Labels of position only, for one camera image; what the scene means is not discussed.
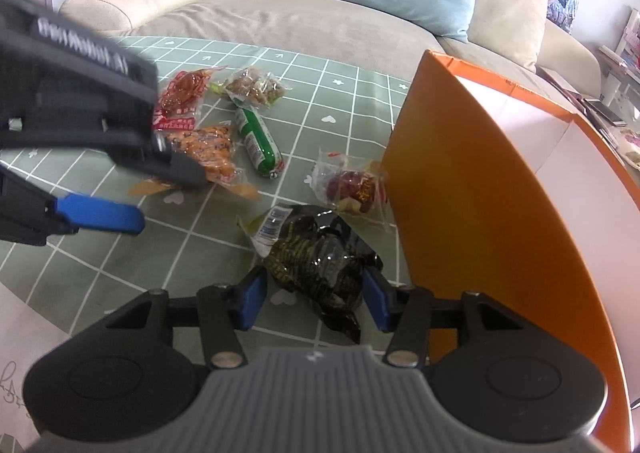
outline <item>beige pillow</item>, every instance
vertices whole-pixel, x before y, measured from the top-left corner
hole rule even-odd
[[[476,0],[469,41],[532,72],[545,34],[548,0]]]

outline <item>sofa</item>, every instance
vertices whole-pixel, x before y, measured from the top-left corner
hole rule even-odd
[[[178,36],[271,46],[329,58],[411,81],[425,50],[487,68],[574,110],[551,84],[473,43],[437,38],[390,14],[341,0],[66,0],[65,16],[105,35]],[[600,96],[595,56],[546,21],[536,68],[578,92]]]

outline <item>green sausage package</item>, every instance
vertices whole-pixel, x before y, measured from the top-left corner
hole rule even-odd
[[[238,107],[236,125],[257,172],[268,178],[280,176],[285,165],[282,154],[254,107]]]
[[[278,204],[238,223],[279,287],[308,297],[327,327],[360,343],[354,310],[362,270],[383,264],[343,218],[324,207]]]

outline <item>white paper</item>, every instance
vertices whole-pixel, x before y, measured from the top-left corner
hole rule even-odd
[[[0,436],[15,437],[23,448],[38,438],[22,401],[22,382],[37,359],[67,338],[0,283]]]
[[[598,289],[620,350],[629,398],[634,401],[640,397],[638,207],[602,154],[574,123],[537,177]]]
[[[562,119],[515,98],[507,99],[495,121],[534,173],[569,128]]]
[[[476,101],[482,105],[482,108],[486,110],[495,121],[500,116],[509,96],[491,87],[485,87],[475,81],[461,78],[460,76],[457,77],[458,81],[464,85],[466,90],[475,97]]]

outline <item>red snack package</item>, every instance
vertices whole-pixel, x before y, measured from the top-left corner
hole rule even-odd
[[[203,96],[214,69],[180,71],[169,81],[154,108],[154,130],[193,130],[200,120]]]
[[[341,213],[372,215],[387,227],[386,173],[377,160],[320,152],[311,188],[320,202]]]

